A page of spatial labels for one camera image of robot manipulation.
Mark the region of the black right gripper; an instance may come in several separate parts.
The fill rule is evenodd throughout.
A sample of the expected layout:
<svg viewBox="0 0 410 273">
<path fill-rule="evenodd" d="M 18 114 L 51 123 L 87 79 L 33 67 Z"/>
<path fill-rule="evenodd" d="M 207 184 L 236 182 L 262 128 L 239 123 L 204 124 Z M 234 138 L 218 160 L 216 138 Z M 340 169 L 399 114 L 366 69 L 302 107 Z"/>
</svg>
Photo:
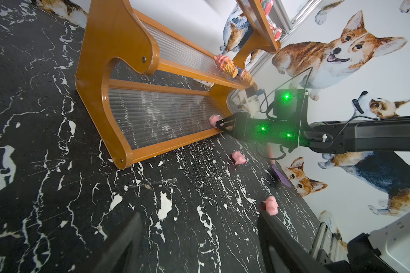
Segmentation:
<svg viewBox="0 0 410 273">
<path fill-rule="evenodd" d="M 244 142 L 274 143 L 289 150 L 298 147 L 299 128 L 289 121 L 256 119 L 248 113 L 235 113 L 216 121 L 215 127 Z"/>
</svg>

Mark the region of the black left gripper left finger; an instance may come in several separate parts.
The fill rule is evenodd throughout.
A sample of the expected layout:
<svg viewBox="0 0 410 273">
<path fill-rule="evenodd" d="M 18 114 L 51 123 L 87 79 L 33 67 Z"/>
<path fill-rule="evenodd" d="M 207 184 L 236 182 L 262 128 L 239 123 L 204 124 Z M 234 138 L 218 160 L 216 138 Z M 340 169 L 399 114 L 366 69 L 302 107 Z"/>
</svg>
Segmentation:
<svg viewBox="0 0 410 273">
<path fill-rule="evenodd" d="M 130 216 L 108 237 L 103 250 L 91 259 L 92 273 L 132 273 L 138 261 L 142 241 L 142 220 L 139 213 Z"/>
</svg>

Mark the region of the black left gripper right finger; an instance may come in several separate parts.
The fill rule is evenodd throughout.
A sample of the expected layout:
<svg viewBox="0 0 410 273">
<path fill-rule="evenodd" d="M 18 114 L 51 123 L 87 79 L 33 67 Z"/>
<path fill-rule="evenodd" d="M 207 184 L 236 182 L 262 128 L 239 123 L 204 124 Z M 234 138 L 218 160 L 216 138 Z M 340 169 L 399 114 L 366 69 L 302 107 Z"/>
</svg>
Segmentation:
<svg viewBox="0 0 410 273">
<path fill-rule="evenodd" d="M 259 214 L 257 229 L 268 273 L 326 273 L 288 233 L 287 228 L 266 211 Z"/>
</svg>

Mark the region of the blue pink ice cream toy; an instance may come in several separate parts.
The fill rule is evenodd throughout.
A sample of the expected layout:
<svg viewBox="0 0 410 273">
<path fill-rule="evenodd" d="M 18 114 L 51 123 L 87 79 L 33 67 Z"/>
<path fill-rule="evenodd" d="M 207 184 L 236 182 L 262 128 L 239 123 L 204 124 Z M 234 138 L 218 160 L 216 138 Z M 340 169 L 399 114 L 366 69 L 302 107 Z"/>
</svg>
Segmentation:
<svg viewBox="0 0 410 273">
<path fill-rule="evenodd" d="M 236 67 L 238 70 L 237 78 L 243 83 L 251 86 L 254 83 L 252 75 L 246 70 Z"/>
</svg>

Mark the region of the pink ice cream cone toy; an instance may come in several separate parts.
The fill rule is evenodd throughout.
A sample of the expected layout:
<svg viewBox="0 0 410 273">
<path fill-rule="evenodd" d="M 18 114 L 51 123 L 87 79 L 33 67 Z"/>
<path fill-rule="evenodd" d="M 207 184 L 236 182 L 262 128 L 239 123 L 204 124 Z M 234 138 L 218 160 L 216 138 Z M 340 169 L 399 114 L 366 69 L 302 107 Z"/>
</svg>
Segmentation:
<svg viewBox="0 0 410 273">
<path fill-rule="evenodd" d="M 216 55 L 214 56 L 214 60 L 216 63 L 217 68 L 235 78 L 239 74 L 238 67 L 233 63 L 233 61 L 226 55 Z"/>
</svg>

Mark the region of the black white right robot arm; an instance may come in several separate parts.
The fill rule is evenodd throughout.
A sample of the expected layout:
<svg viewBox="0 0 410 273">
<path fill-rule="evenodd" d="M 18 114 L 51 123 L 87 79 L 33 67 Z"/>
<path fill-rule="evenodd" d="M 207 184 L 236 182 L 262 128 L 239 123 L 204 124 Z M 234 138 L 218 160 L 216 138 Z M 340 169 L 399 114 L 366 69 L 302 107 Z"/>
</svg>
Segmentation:
<svg viewBox="0 0 410 273">
<path fill-rule="evenodd" d="M 354 114 L 347 121 L 307 121 L 308 92 L 277 89 L 266 109 L 266 119 L 248 113 L 210 119 L 230 136 L 256 144 L 275 143 L 283 154 L 307 147 L 322 155 L 320 167 L 339 167 L 387 194 L 379 216 L 395 221 L 371 233 L 363 233 L 347 246 L 347 259 L 333 261 L 324 250 L 307 253 L 281 224 L 273 219 L 277 206 L 265 201 L 259 216 L 260 246 L 269 273 L 410 273 L 410 168 L 399 152 L 410 151 L 410 116 L 396 110 L 402 101 L 388 103 L 367 92 L 353 100 Z"/>
</svg>

